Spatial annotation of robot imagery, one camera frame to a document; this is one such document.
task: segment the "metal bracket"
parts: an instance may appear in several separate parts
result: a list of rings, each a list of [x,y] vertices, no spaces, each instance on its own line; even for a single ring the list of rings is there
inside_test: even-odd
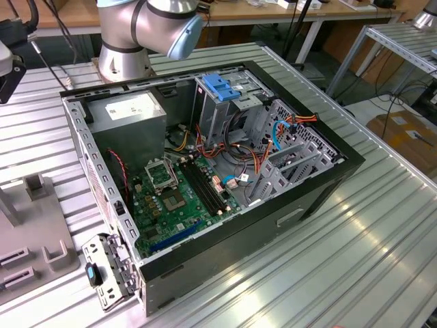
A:
[[[97,270],[87,270],[87,275],[105,312],[133,296],[138,278],[126,246],[121,244],[119,236],[99,234],[84,244],[82,250],[87,262]],[[98,284],[91,282],[95,274],[102,278]]]

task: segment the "blue pcie slot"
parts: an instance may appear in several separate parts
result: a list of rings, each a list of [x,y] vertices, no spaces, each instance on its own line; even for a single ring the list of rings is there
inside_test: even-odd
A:
[[[177,243],[178,241],[181,241],[185,237],[193,234],[196,231],[197,226],[201,223],[201,220],[195,224],[193,224],[191,227],[182,230],[181,232],[178,232],[177,234],[174,234],[170,238],[167,238],[163,241],[160,241],[159,243],[150,246],[150,251],[158,251],[159,249],[166,248],[167,246],[170,246],[171,244]]]

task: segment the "slotted aluminum surface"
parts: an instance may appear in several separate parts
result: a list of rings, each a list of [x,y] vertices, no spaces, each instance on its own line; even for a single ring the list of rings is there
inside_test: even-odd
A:
[[[399,23],[372,25],[366,34],[424,72],[437,76],[437,59],[431,56],[431,50],[437,49],[437,32]]]
[[[298,72],[256,44],[152,57],[159,74],[254,60],[342,136],[366,162],[311,218],[146,318],[136,299],[105,314],[83,267],[0,307],[2,327],[420,327],[437,306],[436,185],[415,171]],[[81,85],[91,64],[68,67]],[[0,185],[53,177],[80,247],[106,230],[73,150],[56,82],[27,73],[0,107]]]

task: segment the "white paper label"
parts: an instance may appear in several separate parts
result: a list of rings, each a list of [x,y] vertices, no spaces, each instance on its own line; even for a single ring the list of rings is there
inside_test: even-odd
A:
[[[393,121],[395,121],[396,124],[398,125],[402,125],[402,124],[407,124],[408,122],[405,121],[405,119],[401,116],[395,116],[391,118]]]
[[[108,104],[106,110],[113,121],[141,114],[148,114],[151,117],[155,110],[155,103],[148,94],[142,94],[133,99]]]
[[[240,176],[240,180],[243,181],[243,182],[247,182],[247,181],[249,180],[249,175],[243,173],[243,174]]]

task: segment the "blue cable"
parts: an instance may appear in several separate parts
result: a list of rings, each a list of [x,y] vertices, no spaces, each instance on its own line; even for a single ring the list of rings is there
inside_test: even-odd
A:
[[[276,138],[276,129],[278,127],[279,124],[283,124],[285,125],[285,127],[289,128],[290,125],[286,122],[286,121],[276,121],[273,124],[273,132],[272,132],[272,139],[273,139],[273,143],[276,146],[276,148],[278,148],[278,150],[281,150],[281,146],[279,145],[278,139]]]

